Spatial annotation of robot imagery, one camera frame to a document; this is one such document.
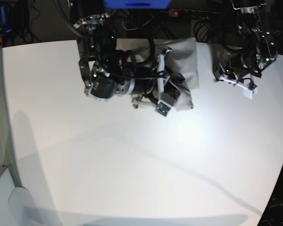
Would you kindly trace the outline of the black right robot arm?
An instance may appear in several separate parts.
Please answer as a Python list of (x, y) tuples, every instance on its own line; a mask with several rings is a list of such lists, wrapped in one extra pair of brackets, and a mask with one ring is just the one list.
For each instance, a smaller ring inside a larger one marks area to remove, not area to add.
[[(114, 95), (131, 95), (135, 108), (145, 98), (163, 113), (175, 105), (185, 79), (166, 65), (171, 48), (165, 48), (157, 55), (151, 33), (127, 16), (108, 13), (102, 0), (71, 0), (68, 15), (58, 0), (54, 5), (64, 23), (76, 35), (78, 64), (87, 96), (108, 100)], [(136, 26), (149, 44), (146, 59), (138, 60), (135, 50), (117, 49), (113, 28), (116, 21)]]

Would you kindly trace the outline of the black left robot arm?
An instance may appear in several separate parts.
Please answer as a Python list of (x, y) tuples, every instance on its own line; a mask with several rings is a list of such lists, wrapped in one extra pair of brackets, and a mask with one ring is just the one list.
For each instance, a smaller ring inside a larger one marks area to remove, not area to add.
[[(231, 48), (226, 37), (235, 26), (242, 39), (242, 48)], [(226, 58), (213, 66), (215, 81), (225, 81), (245, 91), (254, 92), (258, 87), (254, 78), (278, 57), (269, 23), (269, 11), (264, 0), (231, 0), (217, 21), (222, 29), (220, 43), (227, 51)]]

